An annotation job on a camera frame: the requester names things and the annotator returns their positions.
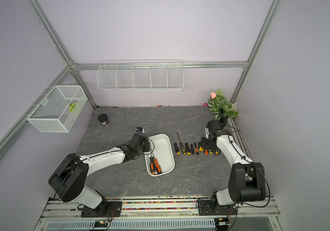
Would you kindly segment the small orange black screwdriver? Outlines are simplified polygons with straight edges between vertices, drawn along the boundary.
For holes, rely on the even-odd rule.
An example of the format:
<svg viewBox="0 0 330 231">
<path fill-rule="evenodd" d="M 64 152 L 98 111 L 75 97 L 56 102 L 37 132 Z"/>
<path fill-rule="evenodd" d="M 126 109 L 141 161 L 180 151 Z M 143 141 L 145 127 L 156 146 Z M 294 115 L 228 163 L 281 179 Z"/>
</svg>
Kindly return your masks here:
<svg viewBox="0 0 330 231">
<path fill-rule="evenodd" d="M 193 145 L 194 145 L 194 149 L 195 149 L 195 151 L 196 151 L 196 154 L 199 155 L 199 150 L 198 150 L 198 147 L 197 147 L 197 144 L 196 144 L 196 142 L 195 142 L 194 137 L 192 137 L 192 140 L 193 140 Z"/>
</svg>

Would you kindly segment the white plastic storage box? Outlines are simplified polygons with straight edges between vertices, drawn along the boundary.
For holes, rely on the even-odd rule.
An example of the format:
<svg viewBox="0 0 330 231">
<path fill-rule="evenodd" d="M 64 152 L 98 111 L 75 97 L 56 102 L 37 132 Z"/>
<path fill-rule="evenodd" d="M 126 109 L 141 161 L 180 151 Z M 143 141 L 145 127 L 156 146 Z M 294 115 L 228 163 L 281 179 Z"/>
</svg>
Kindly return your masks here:
<svg viewBox="0 0 330 231">
<path fill-rule="evenodd" d="M 152 154 L 145 156 L 148 174 L 152 177 L 158 177 L 170 173 L 175 167 L 175 160 L 169 137 L 166 134 L 153 135 L 149 137 L 149 143 Z M 156 158 L 161 168 L 160 174 L 157 171 L 152 172 L 151 170 L 151 155 Z"/>
</svg>

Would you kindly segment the black grey handle screwdriver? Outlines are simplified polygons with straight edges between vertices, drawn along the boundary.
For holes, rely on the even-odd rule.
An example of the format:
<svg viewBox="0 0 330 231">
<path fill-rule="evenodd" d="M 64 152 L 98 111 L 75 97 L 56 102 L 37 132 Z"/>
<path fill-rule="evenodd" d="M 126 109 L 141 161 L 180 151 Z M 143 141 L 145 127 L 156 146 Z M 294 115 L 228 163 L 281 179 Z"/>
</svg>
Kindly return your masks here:
<svg viewBox="0 0 330 231">
<path fill-rule="evenodd" d="M 192 153 L 192 155 L 194 155 L 195 154 L 195 152 L 194 152 L 194 144 L 192 143 L 191 137 L 189 139 L 190 139 L 191 153 Z"/>
</svg>

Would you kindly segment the black handle long screwdriver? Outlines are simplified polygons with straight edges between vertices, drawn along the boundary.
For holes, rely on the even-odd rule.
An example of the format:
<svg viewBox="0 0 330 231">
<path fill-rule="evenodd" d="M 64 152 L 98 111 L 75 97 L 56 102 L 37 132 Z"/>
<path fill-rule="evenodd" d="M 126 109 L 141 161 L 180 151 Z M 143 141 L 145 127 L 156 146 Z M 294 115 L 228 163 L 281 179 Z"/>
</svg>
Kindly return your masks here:
<svg viewBox="0 0 330 231">
<path fill-rule="evenodd" d="M 189 147 L 189 144 L 187 142 L 186 136 L 184 135 L 184 140 L 185 140 L 185 151 L 187 155 L 191 155 L 191 149 Z"/>
</svg>

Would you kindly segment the yellow black brown-shaft screwdriver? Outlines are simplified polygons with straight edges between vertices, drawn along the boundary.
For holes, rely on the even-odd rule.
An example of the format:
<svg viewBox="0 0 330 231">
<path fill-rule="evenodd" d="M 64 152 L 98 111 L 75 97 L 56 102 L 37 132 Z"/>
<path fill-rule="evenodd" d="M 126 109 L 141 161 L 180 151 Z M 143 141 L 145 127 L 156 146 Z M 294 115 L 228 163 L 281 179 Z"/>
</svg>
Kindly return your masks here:
<svg viewBox="0 0 330 231">
<path fill-rule="evenodd" d="M 183 144 L 183 142 L 181 141 L 178 132 L 177 132 L 177 136 L 178 136 L 178 139 L 179 139 L 179 145 L 180 145 L 181 152 L 182 152 L 183 155 L 186 155 L 186 150 L 185 150 L 184 144 Z"/>
</svg>

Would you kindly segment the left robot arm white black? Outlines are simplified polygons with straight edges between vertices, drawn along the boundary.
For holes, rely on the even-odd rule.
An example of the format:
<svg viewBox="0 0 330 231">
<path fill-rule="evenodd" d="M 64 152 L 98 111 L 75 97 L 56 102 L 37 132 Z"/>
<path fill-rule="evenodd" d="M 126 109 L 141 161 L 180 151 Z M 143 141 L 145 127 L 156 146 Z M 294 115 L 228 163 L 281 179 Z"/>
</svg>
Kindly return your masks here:
<svg viewBox="0 0 330 231">
<path fill-rule="evenodd" d="M 87 176 L 106 167 L 136 159 L 139 155 L 151 155 L 153 141 L 142 132 L 136 132 L 126 144 L 96 154 L 67 155 L 48 180 L 61 201 L 76 202 L 86 208 L 105 211 L 107 200 L 99 192 L 86 186 Z"/>
</svg>

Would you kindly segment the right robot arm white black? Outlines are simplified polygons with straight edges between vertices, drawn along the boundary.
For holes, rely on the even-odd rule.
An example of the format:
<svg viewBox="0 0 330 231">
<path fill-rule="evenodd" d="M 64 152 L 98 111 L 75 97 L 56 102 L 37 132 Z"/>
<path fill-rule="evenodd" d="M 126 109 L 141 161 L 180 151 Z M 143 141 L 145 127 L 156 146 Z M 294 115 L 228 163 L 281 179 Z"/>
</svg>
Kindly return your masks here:
<svg viewBox="0 0 330 231">
<path fill-rule="evenodd" d="M 231 166 L 228 187 L 212 195 L 214 207 L 265 200 L 267 184 L 264 166 L 254 162 L 241 150 L 231 131 L 225 130 L 218 120 L 210 120 L 201 144 L 207 151 L 223 154 Z"/>
</svg>

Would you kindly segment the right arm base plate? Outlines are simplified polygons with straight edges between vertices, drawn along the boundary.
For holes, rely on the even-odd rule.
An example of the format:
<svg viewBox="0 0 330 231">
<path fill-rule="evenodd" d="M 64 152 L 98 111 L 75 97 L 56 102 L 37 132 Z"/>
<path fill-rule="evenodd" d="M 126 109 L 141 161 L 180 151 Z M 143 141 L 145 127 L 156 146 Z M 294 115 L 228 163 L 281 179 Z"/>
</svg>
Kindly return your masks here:
<svg viewBox="0 0 330 231">
<path fill-rule="evenodd" d="M 200 216 L 230 216 L 237 215 L 237 206 L 227 205 L 219 206 L 212 200 L 204 200 L 199 198 L 196 200 L 196 208 Z"/>
</svg>

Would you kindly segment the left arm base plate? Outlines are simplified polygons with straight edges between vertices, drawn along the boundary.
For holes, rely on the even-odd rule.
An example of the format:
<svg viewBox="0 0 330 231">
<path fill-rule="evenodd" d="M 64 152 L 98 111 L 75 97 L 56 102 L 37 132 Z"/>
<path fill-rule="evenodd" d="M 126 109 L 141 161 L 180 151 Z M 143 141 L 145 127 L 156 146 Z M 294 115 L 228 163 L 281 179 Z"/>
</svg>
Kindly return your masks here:
<svg viewBox="0 0 330 231">
<path fill-rule="evenodd" d="M 83 207 L 82 218 L 102 218 L 102 217 L 119 217 L 122 212 L 122 201 L 108 201 L 102 202 L 97 208 L 91 209 L 86 206 Z"/>
</svg>

